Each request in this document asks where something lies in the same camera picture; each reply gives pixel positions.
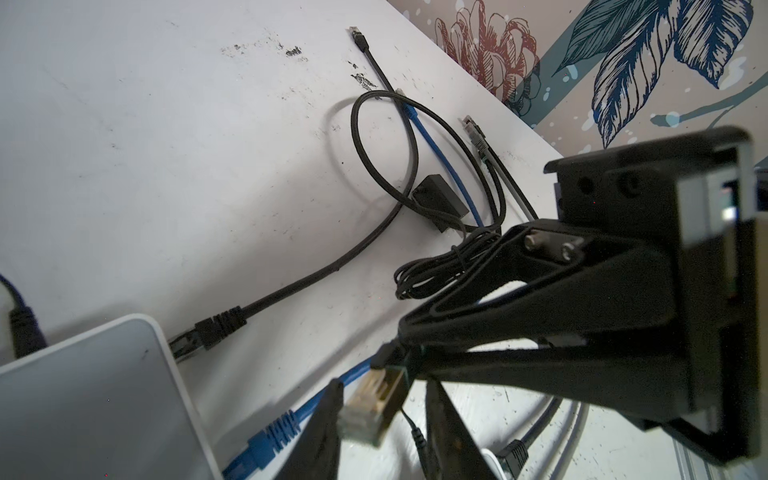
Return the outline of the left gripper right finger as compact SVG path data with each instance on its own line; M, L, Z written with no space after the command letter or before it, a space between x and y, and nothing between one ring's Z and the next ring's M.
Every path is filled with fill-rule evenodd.
M495 479L442 384L426 386L427 479Z

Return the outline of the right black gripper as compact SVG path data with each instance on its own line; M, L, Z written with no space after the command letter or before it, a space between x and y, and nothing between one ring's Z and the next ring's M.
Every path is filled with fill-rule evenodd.
M567 262L505 234L398 325L408 345L583 334L583 347L431 351L420 375L613 409L725 465L760 451L752 140L718 127L553 160Z

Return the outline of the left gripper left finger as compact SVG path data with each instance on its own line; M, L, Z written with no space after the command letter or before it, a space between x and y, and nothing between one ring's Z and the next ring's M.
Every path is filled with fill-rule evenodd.
M275 479L338 478L341 439L337 421L343 401L344 384L333 378Z

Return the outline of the white network switch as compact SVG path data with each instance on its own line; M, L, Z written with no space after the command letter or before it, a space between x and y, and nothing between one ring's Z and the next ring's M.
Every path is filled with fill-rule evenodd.
M219 479L159 324L126 315L1 368L4 479Z

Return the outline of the black power adapter with cord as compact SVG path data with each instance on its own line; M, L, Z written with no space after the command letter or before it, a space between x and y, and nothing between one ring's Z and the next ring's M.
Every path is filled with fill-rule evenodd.
M8 314L13 352L16 359L21 359L48 347L48 342L39 327L32 308L25 302L15 285L5 276L1 283L8 291L13 308Z

